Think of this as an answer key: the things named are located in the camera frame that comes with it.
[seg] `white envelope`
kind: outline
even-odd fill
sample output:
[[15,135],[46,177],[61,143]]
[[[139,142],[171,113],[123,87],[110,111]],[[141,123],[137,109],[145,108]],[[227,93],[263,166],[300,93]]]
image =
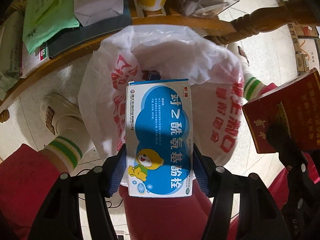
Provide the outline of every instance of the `white envelope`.
[[74,0],[73,12],[86,27],[104,19],[123,14],[123,0]]

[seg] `white plastic bag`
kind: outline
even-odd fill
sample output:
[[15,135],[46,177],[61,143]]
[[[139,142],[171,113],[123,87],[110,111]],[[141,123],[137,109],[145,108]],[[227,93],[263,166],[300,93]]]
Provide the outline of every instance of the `white plastic bag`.
[[224,47],[175,25],[128,26],[101,42],[92,55],[78,95],[84,124],[102,159],[125,142],[125,95],[142,70],[161,79],[189,79],[194,142],[203,155],[224,165],[236,146],[243,74]]

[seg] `tiled floor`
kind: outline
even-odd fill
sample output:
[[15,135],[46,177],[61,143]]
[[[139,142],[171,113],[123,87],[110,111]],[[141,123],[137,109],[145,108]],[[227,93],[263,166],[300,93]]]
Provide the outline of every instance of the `tiled floor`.
[[[277,0],[240,0],[239,3],[220,14],[220,19],[231,21],[258,8],[268,6],[277,6]],[[252,74],[265,84],[273,82],[280,85],[296,76],[294,49],[287,26],[271,33],[261,33],[247,38],[240,44],[247,54]],[[0,157],[2,159],[7,158],[22,143],[40,150],[54,138],[42,124],[39,116],[39,101],[44,95],[56,92],[77,104],[77,94],[89,59],[90,55],[85,56],[49,74],[16,99],[9,108],[10,119],[0,124]],[[101,164],[102,160],[97,151],[92,150],[82,159],[74,174],[84,168],[93,168]],[[233,174],[245,176],[256,172],[267,186],[283,168],[277,154],[258,155],[256,153],[244,118],[242,118],[236,150],[225,167]],[[117,205],[121,197],[117,194],[111,201],[113,205]],[[90,239],[84,201],[80,202],[80,206],[84,239]],[[238,208],[239,196],[235,195],[233,215],[238,213]],[[128,232],[123,204],[109,211],[115,229]]]

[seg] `dark green book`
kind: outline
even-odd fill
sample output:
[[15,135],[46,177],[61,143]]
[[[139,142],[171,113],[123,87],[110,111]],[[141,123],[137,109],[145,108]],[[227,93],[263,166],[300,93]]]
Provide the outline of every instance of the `dark green book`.
[[60,53],[71,49],[101,35],[122,30],[132,24],[127,0],[124,0],[123,15],[109,18],[87,27],[64,29],[48,40],[49,58],[52,59]]

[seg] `white sock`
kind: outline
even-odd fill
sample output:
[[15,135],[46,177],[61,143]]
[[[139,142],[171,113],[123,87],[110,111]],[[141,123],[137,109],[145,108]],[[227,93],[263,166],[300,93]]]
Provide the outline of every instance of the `white sock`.
[[252,76],[251,73],[247,72],[244,74],[243,97],[248,101],[250,101],[253,98],[256,98],[264,87],[265,84],[263,84],[254,76]]
[[57,122],[59,135],[45,149],[54,152],[72,172],[84,154],[94,145],[85,125],[71,116],[64,116]]

